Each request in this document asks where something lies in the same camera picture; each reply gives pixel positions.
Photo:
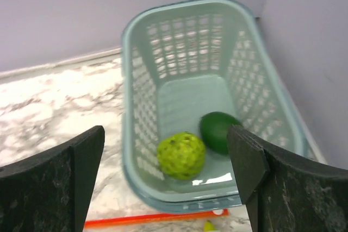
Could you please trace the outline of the green fake spiky fruit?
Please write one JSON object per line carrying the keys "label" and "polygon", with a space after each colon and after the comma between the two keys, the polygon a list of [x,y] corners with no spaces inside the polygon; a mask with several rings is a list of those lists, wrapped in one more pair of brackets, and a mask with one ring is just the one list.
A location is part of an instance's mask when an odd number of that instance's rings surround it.
{"label": "green fake spiky fruit", "polygon": [[195,134],[182,132],[162,140],[157,147],[160,169],[177,180],[189,180],[203,169],[206,147]]}

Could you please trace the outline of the dark green fake vegetable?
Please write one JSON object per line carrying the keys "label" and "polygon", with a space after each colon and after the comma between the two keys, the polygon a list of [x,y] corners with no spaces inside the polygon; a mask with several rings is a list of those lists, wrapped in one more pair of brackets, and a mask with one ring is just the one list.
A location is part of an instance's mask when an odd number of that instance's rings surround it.
{"label": "dark green fake vegetable", "polygon": [[203,143],[212,151],[227,155],[227,132],[231,125],[242,126],[242,123],[224,112],[215,111],[205,114],[199,123]]}

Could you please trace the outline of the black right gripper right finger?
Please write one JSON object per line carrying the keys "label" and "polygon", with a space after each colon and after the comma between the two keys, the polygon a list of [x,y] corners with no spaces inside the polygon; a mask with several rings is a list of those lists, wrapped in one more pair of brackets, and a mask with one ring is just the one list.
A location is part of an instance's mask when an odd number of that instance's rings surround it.
{"label": "black right gripper right finger", "polygon": [[347,170],[231,125],[227,145],[252,231],[347,231]]}

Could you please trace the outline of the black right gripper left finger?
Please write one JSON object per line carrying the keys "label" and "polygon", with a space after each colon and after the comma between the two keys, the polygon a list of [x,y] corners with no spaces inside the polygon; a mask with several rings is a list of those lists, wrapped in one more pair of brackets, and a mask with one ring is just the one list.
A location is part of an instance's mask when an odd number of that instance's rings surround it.
{"label": "black right gripper left finger", "polygon": [[104,141],[94,126],[1,167],[1,231],[82,231]]}

